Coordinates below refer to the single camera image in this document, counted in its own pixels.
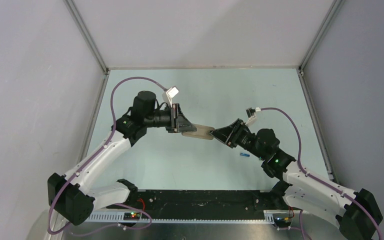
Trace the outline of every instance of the white wall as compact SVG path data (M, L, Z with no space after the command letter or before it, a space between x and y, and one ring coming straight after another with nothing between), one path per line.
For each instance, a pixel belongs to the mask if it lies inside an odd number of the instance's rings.
M298 66L333 0L76 0L109 67Z
M346 1L304 74L339 180L384 217L384 1Z
M26 238L79 158L102 76L62 0L0 0L0 239Z

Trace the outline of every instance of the white tabletop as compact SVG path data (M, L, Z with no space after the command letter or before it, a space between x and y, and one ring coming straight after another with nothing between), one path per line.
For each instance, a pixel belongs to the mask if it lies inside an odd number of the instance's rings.
M148 77L166 88L177 86L174 103L194 124L221 128L237 118L248 119L249 107L276 107L294 120L302 139L302 163L328 177L310 113L296 69L155 69L112 70L90 141L89 153L107 136L113 124L110 95L114 86L129 77ZM122 84L114 96L117 118L133 105L138 92L148 90L163 102L163 91L146 80ZM273 129L280 148L298 156L298 139L289 120L273 110L257 112L250 127ZM165 128L148 128L129 151L105 170L95 187L127 179L139 189L165 190L270 190L279 180L268 177L257 157L240 146L231 149L216 139L203 140L167 133Z

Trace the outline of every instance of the gray wall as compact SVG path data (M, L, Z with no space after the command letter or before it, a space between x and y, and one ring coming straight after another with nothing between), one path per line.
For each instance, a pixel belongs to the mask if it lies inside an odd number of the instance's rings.
M102 77L62 0L0 0L0 239L25 239L49 208L47 178L79 158Z
M384 1L346 1L304 73L338 179L384 217Z

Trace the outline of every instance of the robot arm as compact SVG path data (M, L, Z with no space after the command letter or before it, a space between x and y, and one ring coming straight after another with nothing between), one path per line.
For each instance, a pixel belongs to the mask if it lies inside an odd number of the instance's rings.
M147 128L165 127L169 133L197 131L183 115L179 104L172 103L172 97L177 93L176 87L168 89L163 94L167 107L160 109L162 105L155 107L156 95L153 92L139 92L133 100L133 106L116 121L116 128L109 132L98 148L64 175L54 173L49 177L49 205L52 205L57 193L67 182L69 184L57 199L54 209L73 225L83 223L93 210L124 203L130 191L136 188L127 180L120 179L111 186L92 186L116 158L147 133Z
M369 191L357 192L312 172L279 148L280 141L272 129L251 133L248 126L256 120L255 109L247 109L248 121L237 119L229 126L210 131L210 135L230 148L240 146L262 160L261 167L279 182L271 190L286 205L316 215L336 226L348 240L370 240L376 228L346 196L361 204L379 225L383 217Z

